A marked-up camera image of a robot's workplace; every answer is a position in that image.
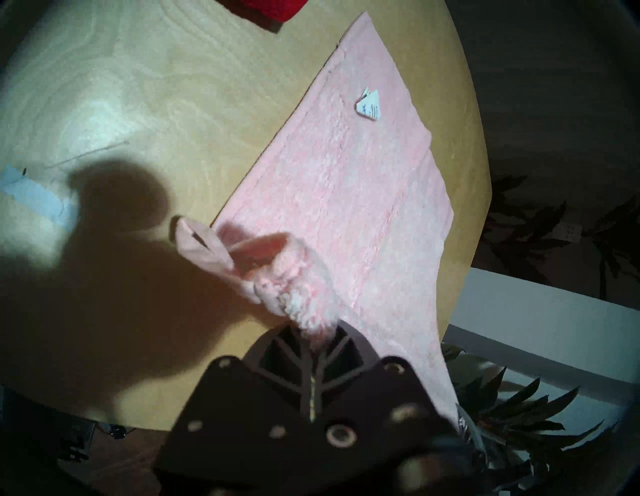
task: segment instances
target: screw hole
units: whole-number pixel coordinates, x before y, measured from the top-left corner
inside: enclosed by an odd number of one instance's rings
[[[349,426],[336,424],[326,430],[326,440],[336,448],[350,448],[357,439],[356,431]]]
[[[398,374],[398,375],[404,374],[404,367],[395,362],[389,362],[388,364],[385,364],[385,370],[387,372],[391,372],[392,374]]]
[[[187,424],[187,430],[189,432],[197,432],[202,429],[202,420],[192,420]]]

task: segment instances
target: wooden table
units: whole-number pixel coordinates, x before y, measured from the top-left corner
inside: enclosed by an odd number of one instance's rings
[[[310,0],[274,34],[228,1],[54,3],[0,90],[10,164],[79,202],[71,232],[0,193],[0,382],[93,419],[170,429],[207,364],[278,319],[180,259],[173,220],[212,221],[367,10],[433,133],[455,212],[445,328],[490,201],[483,130],[444,0]]]

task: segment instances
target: wall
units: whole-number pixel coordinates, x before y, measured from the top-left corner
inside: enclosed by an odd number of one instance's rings
[[[639,389],[640,312],[546,285],[472,268],[444,341],[609,403]]]
[[[640,191],[640,28],[619,1],[447,0],[476,89],[492,178],[527,175],[522,204],[567,201],[590,227]],[[556,250],[540,271],[596,296],[589,241]],[[481,246],[474,266],[504,271]],[[640,309],[640,285],[609,274],[609,301]]]

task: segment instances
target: metal screw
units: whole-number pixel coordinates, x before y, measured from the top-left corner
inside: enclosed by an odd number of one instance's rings
[[[404,422],[406,419],[414,419],[420,413],[420,407],[415,403],[405,403],[400,406],[396,406],[391,410],[389,419],[396,424]]]
[[[350,448],[357,439],[356,431],[349,426],[336,424],[326,430],[326,440],[336,448]]]
[[[269,431],[269,437],[271,439],[282,439],[287,435],[287,430],[283,426],[273,426]]]
[[[389,362],[388,364],[385,364],[385,370],[387,372],[391,372],[392,374],[404,374],[404,367],[395,362]]]
[[[202,420],[192,420],[187,424],[187,430],[189,432],[197,432],[202,429]]]

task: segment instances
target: floor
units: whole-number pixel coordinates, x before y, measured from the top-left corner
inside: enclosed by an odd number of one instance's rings
[[[168,434],[136,429],[114,440],[96,429],[88,461],[59,465],[105,496],[157,496],[160,484],[151,467]]]

